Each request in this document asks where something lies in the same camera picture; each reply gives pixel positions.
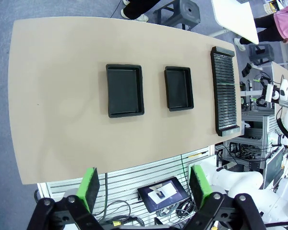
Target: leg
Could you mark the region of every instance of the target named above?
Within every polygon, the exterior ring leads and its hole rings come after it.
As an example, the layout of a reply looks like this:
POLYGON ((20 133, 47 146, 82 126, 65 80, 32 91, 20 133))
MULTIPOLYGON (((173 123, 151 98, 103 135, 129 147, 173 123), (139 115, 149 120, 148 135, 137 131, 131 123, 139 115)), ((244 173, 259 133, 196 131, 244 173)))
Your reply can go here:
MULTIPOLYGON (((258 40, 259 42, 280 42, 283 41, 284 39, 279 34, 278 29, 275 25, 259 32, 258 40)), ((247 45, 251 42, 243 37, 240 39, 240 43, 243 45, 247 45)))
POLYGON ((123 11, 129 19, 133 20, 140 17, 141 14, 149 11, 159 1, 160 0, 131 0, 123 11))
POLYGON ((275 25, 273 14, 261 17, 254 18, 256 28, 269 28, 275 25))

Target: floor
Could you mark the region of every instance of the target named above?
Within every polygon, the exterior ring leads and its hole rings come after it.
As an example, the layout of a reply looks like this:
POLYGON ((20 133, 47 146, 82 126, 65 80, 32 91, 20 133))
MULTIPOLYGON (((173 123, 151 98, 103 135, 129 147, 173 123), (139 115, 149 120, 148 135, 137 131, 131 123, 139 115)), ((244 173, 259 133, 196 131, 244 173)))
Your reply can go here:
MULTIPOLYGON (((170 1, 161 0, 147 13, 150 23, 156 22, 153 11, 170 1)), ((221 29, 214 20, 211 2, 193 1, 200 8, 201 23, 192 31, 207 35, 221 29)), ((250 0, 254 17, 265 14, 262 1, 250 0)), ((37 186, 22 185, 10 132, 7 81, 13 22, 17 19, 51 16, 110 17, 114 11, 113 18, 121 18, 120 10, 123 7, 120 0, 0 0, 0 230, 26 229, 36 205, 33 192, 37 186)), ((227 33, 218 38, 232 42, 234 37, 233 33, 227 33)), ((272 46, 276 62, 282 62, 279 43, 272 43, 272 46)), ((237 50, 237 58, 241 72, 249 61, 247 52, 237 50)), ((252 70, 248 78, 254 78, 257 73, 252 70)))

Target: black rack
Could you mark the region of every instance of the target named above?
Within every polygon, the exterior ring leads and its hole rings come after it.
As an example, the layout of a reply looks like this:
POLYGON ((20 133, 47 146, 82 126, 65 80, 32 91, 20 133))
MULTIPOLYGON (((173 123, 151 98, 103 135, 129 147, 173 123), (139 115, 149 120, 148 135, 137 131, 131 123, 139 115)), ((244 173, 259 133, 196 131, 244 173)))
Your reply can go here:
POLYGON ((240 131, 237 126, 236 87, 232 58, 234 51, 213 47, 211 63, 215 95, 216 132, 227 136, 240 131))

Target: bolt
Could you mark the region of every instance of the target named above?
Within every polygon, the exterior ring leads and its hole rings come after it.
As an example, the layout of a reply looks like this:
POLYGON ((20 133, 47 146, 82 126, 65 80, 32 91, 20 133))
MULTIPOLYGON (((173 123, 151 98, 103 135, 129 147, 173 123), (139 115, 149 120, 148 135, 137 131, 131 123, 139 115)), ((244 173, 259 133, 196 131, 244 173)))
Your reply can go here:
POLYGON ((46 205, 46 206, 48 206, 48 205, 50 205, 50 200, 44 200, 44 205, 46 205))
POLYGON ((245 200, 246 200, 246 198, 245 198, 244 195, 241 195, 241 196, 239 197, 239 199, 240 199, 241 201, 245 201, 245 200))
POLYGON ((217 193, 217 194, 213 195, 213 198, 216 200, 219 200, 221 198, 221 196, 220 196, 220 194, 217 193))
POLYGON ((74 198, 74 197, 72 197, 72 196, 71 196, 71 197, 69 197, 69 198, 68 198, 68 202, 70 202, 70 203, 73 203, 73 202, 75 202, 75 198, 74 198))

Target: white shoe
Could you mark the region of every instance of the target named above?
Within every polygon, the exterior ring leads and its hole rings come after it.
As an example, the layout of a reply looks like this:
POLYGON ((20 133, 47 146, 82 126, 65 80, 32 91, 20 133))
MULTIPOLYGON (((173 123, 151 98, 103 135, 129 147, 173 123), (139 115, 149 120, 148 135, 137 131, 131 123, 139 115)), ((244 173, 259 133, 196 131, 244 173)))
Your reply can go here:
MULTIPOLYGON (((123 18, 130 19, 124 14, 124 9, 121 9, 120 14, 123 18)), ((141 14, 141 16, 135 19, 134 21, 145 23, 148 21, 148 17, 145 14, 141 14)))
POLYGON ((240 38, 234 38, 234 43, 236 46, 238 46, 240 51, 245 51, 245 46, 243 44, 240 43, 240 38))
POLYGON ((128 1, 128 0, 123 0, 123 2, 125 4, 125 6, 127 6, 130 3, 130 1, 128 1))

